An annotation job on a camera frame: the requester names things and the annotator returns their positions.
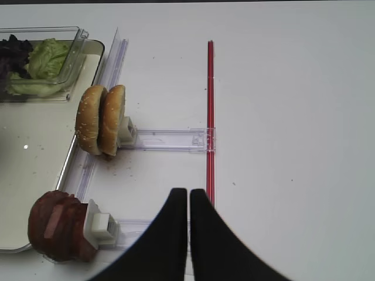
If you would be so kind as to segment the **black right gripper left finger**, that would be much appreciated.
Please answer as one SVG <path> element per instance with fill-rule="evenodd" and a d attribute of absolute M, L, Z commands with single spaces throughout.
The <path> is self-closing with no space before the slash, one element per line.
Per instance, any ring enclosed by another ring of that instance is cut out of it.
<path fill-rule="evenodd" d="M 91 280 L 184 280 L 188 252 L 187 190 L 173 188 L 137 241 Z"/>

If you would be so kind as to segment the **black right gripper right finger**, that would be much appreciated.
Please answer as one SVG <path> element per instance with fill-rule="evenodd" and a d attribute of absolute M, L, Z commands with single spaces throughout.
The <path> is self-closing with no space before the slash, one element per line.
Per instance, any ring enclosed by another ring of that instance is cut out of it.
<path fill-rule="evenodd" d="M 190 249 L 195 280 L 288 280 L 237 238 L 202 189 L 190 192 Z"/>

